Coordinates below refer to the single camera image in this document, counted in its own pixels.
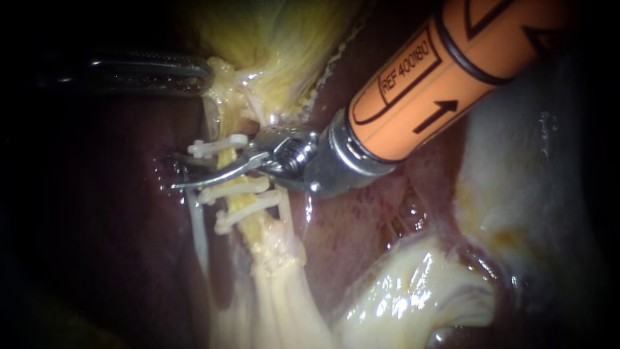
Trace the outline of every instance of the black outline marking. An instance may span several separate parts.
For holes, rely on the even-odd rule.
[[[355,121],[356,125],[366,125],[368,123],[371,123],[377,119],[379,119],[381,116],[383,116],[383,114],[385,114],[388,110],[390,110],[390,108],[392,108],[392,106],[394,106],[394,104],[398,103],[409,91],[411,91],[416,85],[418,85],[422,80],[424,80],[424,78],[426,78],[426,76],[428,76],[428,74],[431,74],[431,72],[433,70],[435,70],[435,68],[437,68],[441,63],[441,57],[439,57],[439,55],[437,54],[437,51],[435,50],[435,46],[431,40],[431,32],[429,31],[429,27],[426,26],[422,29],[422,31],[420,32],[420,34],[418,34],[416,37],[414,37],[410,42],[414,42],[416,41],[422,34],[426,33],[426,37],[428,38],[428,45],[431,47],[431,50],[433,51],[434,55],[435,55],[435,62],[433,62],[426,70],[424,70],[420,75],[418,75],[417,78],[415,78],[401,93],[398,94],[398,96],[394,97],[394,99],[389,102],[386,103],[386,106],[383,107],[383,109],[381,109],[381,111],[379,111],[378,113],[376,113],[374,116],[371,116],[370,118],[366,119],[366,120],[362,120],[362,121],[358,121],[357,117],[355,116],[355,113],[353,112],[353,109],[355,109],[355,105],[357,105],[357,102],[359,100],[357,100],[355,102],[355,105],[353,106],[353,109],[351,110],[351,113],[353,114],[353,121]],[[380,77],[381,74],[378,75],[377,80],[380,83]],[[379,87],[379,93],[381,94],[381,98],[384,100],[384,102],[386,102],[385,97],[383,96],[383,92],[381,89],[381,85],[378,86]]]
[[[552,36],[559,37],[563,31],[562,30],[554,30],[554,29],[538,29],[532,26],[522,25],[523,33],[528,38],[528,41],[536,51],[536,54],[540,58],[546,58],[550,51],[541,43],[541,36]]]
[[[470,3],[471,0],[465,0],[465,33],[467,34],[467,41],[471,41],[480,32],[482,32],[486,26],[489,25],[497,16],[499,16],[514,0],[502,0],[499,4],[495,5],[484,17],[475,25],[471,25],[471,13]]]
[[[449,111],[455,112],[459,108],[458,100],[449,100],[449,101],[435,101],[435,104],[439,106],[431,116],[426,118],[420,125],[413,129],[413,133],[420,134],[424,132],[427,127],[429,127],[433,122],[437,121],[437,119],[441,118],[444,114]]]
[[[467,57],[465,57],[465,55],[454,43],[454,40],[452,40],[452,37],[450,37],[448,29],[446,29],[444,20],[442,18],[442,8],[439,8],[435,12],[435,26],[437,27],[437,33],[439,34],[439,38],[441,39],[444,47],[448,51],[448,54],[452,57],[452,59],[454,59],[454,62],[456,62],[456,64],[458,64],[469,75],[473,76],[476,80],[479,80],[483,83],[495,86],[505,85],[512,81],[511,78],[498,78],[497,76],[492,76],[491,74],[488,74],[487,72],[470,62]]]
[[[452,120],[450,120],[449,122],[445,123],[442,127],[439,127],[438,129],[435,130],[435,132],[431,133],[428,137],[426,137],[423,141],[421,141],[416,148],[414,148],[411,152],[414,152],[418,149],[420,149],[424,144],[426,144],[426,142],[430,141],[433,137],[435,137],[436,135],[438,135],[439,133],[443,132],[445,129],[447,129],[448,127],[452,126],[453,123],[456,122],[457,119],[459,119],[461,116],[463,116],[464,114],[468,113],[470,111],[470,109],[478,104],[478,102],[480,102],[480,100],[482,100],[484,97],[486,97],[488,94],[490,94],[491,92],[493,92],[493,90],[488,90],[485,93],[482,94],[482,96],[476,98],[475,101],[471,102],[467,107],[463,108],[460,112],[456,113],[453,117]]]

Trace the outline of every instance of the black arrow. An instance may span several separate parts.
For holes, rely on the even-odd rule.
[[[424,131],[426,127],[429,127],[433,122],[437,121],[443,114],[449,111],[456,111],[459,101],[436,101],[435,104],[439,106],[439,110],[431,114],[431,116],[418,125],[418,127],[414,128],[413,133],[419,134]]]

